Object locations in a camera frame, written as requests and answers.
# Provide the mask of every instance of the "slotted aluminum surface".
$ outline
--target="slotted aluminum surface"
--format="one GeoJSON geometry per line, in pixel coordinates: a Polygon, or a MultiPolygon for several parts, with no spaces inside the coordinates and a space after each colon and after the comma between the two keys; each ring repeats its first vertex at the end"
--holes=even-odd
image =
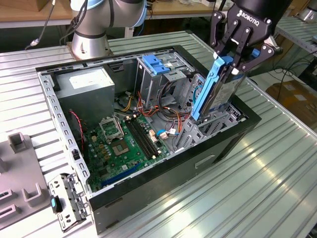
{"type": "Polygon", "coordinates": [[[283,17],[276,26],[276,32],[309,53],[317,51],[317,43],[312,41],[313,36],[317,35],[316,23],[308,24],[296,17],[283,17]]]}
{"type": "MultiPolygon", "coordinates": [[[[212,50],[186,32],[110,41],[116,54],[177,44],[210,68],[212,50]]],[[[0,140],[30,135],[46,181],[70,168],[34,67],[72,60],[66,47],[0,55],[0,140]]],[[[237,94],[262,120],[226,159],[100,237],[305,237],[317,222],[316,135],[254,87],[237,94]]],[[[91,220],[63,234],[51,208],[0,231],[23,236],[97,237],[91,220]]]]}

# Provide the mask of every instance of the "robotiq logo text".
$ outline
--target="robotiq logo text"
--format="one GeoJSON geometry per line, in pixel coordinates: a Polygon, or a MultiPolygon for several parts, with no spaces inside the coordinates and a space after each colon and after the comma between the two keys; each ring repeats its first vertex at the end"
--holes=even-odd
{"type": "Polygon", "coordinates": [[[245,14],[242,10],[239,11],[239,13],[237,14],[237,16],[241,16],[244,19],[247,19],[249,22],[252,22],[253,24],[255,24],[256,26],[259,26],[259,21],[254,19],[253,17],[249,16],[248,14],[245,14]]]}

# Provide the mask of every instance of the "workbench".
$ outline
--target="workbench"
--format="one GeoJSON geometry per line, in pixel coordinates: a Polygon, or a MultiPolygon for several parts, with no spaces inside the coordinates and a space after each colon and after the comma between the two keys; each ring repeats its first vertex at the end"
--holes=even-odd
{"type": "MultiPolygon", "coordinates": [[[[210,68],[213,51],[175,32],[109,41],[115,54],[182,45],[210,68]]],[[[0,54],[0,141],[30,135],[46,181],[69,173],[35,67],[73,61],[66,46],[0,54]]],[[[99,237],[300,237],[317,222],[317,135],[250,80],[237,95],[262,120],[230,154],[99,237]]],[[[0,237],[97,237],[90,219],[63,234],[48,207],[0,237]]]]}
{"type": "Polygon", "coordinates": [[[308,24],[293,16],[283,17],[276,26],[276,32],[308,53],[317,51],[317,43],[312,41],[317,35],[317,23],[308,24]]]}
{"type": "MultiPolygon", "coordinates": [[[[48,3],[41,11],[33,12],[0,5],[0,29],[44,26],[50,8],[51,4],[48,3]]],[[[171,2],[156,1],[153,3],[152,10],[152,12],[147,12],[146,19],[203,17],[211,16],[212,13],[212,7],[207,7],[201,3],[184,5],[178,0],[171,2]]],[[[72,18],[72,9],[70,8],[69,0],[58,0],[56,1],[48,26],[68,25],[72,18]]],[[[126,27],[125,37],[132,36],[132,27],[126,27]]]]}

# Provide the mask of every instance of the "yellow wire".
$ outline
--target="yellow wire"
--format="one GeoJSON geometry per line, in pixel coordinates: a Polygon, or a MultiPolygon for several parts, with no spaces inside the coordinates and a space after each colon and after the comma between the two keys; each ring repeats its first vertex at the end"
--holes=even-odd
{"type": "Polygon", "coordinates": [[[128,102],[128,105],[126,106],[126,108],[121,110],[122,112],[126,112],[127,110],[130,109],[131,101],[132,101],[132,96],[130,96],[130,99],[129,99],[129,102],[128,102]]]}

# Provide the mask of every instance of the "motherboard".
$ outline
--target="motherboard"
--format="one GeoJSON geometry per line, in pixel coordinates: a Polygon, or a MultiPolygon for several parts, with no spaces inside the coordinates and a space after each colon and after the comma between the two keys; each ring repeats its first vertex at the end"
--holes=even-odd
{"type": "Polygon", "coordinates": [[[93,192],[169,156],[144,116],[113,120],[105,120],[106,123],[84,133],[88,144],[85,160],[93,192]]]}

